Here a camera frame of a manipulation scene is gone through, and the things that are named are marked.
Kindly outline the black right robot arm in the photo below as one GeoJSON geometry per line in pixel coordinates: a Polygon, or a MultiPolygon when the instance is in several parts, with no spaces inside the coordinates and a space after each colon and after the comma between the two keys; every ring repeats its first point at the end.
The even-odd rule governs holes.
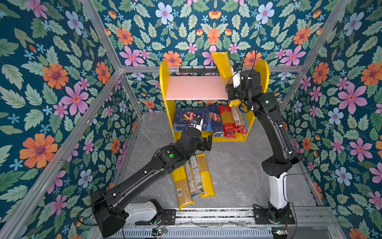
{"type": "Polygon", "coordinates": [[[279,103],[276,97],[263,92],[261,74],[255,70],[240,70],[233,74],[227,83],[226,91],[229,100],[239,100],[240,107],[246,107],[259,120],[271,145],[273,155],[262,162],[263,171],[270,182],[269,208],[279,212],[289,209],[286,198],[287,172],[301,159],[287,136],[283,125],[279,103]]]}

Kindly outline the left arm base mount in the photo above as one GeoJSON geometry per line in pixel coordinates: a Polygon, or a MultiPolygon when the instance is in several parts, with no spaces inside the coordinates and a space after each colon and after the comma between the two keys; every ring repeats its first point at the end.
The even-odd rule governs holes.
{"type": "Polygon", "coordinates": [[[155,199],[145,203],[128,204],[124,212],[128,215],[127,225],[135,226],[160,226],[175,225],[175,209],[163,209],[155,199]]]}

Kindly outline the blue Barilla spaghetti box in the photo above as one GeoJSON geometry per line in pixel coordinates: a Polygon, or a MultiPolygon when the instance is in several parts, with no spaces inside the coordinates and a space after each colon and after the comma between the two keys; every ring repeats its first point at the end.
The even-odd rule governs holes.
{"type": "Polygon", "coordinates": [[[217,104],[208,105],[210,123],[214,137],[224,137],[224,128],[217,104]]]}

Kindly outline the blue Barilla rigatoni bag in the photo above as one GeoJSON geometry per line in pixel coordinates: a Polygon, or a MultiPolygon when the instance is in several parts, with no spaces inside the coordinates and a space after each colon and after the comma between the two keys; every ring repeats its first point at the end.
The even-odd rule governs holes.
{"type": "Polygon", "coordinates": [[[197,117],[203,118],[203,130],[207,131],[209,120],[207,114],[209,113],[206,108],[185,108],[176,109],[174,115],[174,129],[183,131],[185,128],[193,127],[193,120],[197,117]]]}

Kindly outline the yellow spaghetti bag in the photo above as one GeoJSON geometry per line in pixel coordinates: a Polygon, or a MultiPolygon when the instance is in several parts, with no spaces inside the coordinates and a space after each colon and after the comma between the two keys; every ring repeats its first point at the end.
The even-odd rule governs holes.
{"type": "Polygon", "coordinates": [[[172,177],[178,196],[179,209],[182,210],[186,206],[194,204],[195,201],[191,196],[185,168],[181,166],[180,168],[174,170],[172,172],[172,177]]]}
{"type": "Polygon", "coordinates": [[[212,54],[212,57],[215,61],[216,67],[219,70],[219,74],[224,84],[224,89],[228,95],[229,106],[240,107],[241,102],[235,95],[235,91],[238,90],[238,87],[233,87],[231,72],[232,65],[228,57],[228,52],[214,52],[212,54]]]}

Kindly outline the yellow Pastatime bag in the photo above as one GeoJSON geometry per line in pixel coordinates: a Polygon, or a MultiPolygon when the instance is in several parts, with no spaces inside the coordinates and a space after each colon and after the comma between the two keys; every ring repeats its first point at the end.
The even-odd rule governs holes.
{"type": "Polygon", "coordinates": [[[212,178],[209,171],[209,166],[207,163],[207,158],[205,153],[196,155],[199,172],[201,176],[202,189],[203,192],[200,193],[200,198],[216,197],[212,178]]]}

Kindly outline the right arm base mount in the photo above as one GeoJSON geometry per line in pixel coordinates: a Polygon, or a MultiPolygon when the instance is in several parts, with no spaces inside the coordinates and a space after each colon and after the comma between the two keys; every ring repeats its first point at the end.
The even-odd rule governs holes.
{"type": "Polygon", "coordinates": [[[293,225],[296,223],[293,210],[290,208],[290,203],[287,203],[286,206],[281,209],[277,209],[270,203],[268,208],[253,204],[253,214],[257,225],[293,225]]]}

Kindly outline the red clear labelled spaghetti bag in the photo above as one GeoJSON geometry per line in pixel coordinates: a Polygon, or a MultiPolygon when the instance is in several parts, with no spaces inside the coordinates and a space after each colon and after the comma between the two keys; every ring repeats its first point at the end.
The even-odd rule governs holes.
{"type": "Polygon", "coordinates": [[[237,106],[232,106],[231,111],[234,120],[233,130],[241,135],[246,136],[247,130],[240,109],[237,106]]]}

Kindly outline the blue clear spaghetti bag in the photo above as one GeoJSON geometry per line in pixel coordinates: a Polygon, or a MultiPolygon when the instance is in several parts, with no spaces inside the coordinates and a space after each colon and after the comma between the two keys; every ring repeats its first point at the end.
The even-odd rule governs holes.
{"type": "Polygon", "coordinates": [[[191,166],[193,169],[193,174],[195,177],[197,187],[199,189],[199,194],[204,193],[203,185],[202,185],[202,179],[201,179],[201,175],[200,175],[200,171],[199,171],[199,165],[198,165],[196,156],[192,156],[190,158],[190,163],[191,163],[191,166]]]}
{"type": "Polygon", "coordinates": [[[199,189],[197,187],[195,177],[193,174],[193,169],[189,160],[185,162],[184,167],[185,167],[186,176],[187,176],[187,180],[188,180],[188,184],[190,188],[190,193],[191,193],[191,196],[194,197],[199,194],[199,189]]]}

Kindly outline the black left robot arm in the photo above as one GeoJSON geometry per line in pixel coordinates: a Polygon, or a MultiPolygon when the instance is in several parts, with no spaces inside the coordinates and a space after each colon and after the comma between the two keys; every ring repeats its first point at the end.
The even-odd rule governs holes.
{"type": "Polygon", "coordinates": [[[197,128],[187,128],[180,139],[158,149],[132,176],[104,192],[95,191],[91,195],[91,208],[101,235],[108,238],[125,224],[158,224],[163,208],[157,200],[135,204],[132,200],[159,179],[184,166],[196,151],[210,151],[211,148],[212,135],[203,137],[197,128]]]}

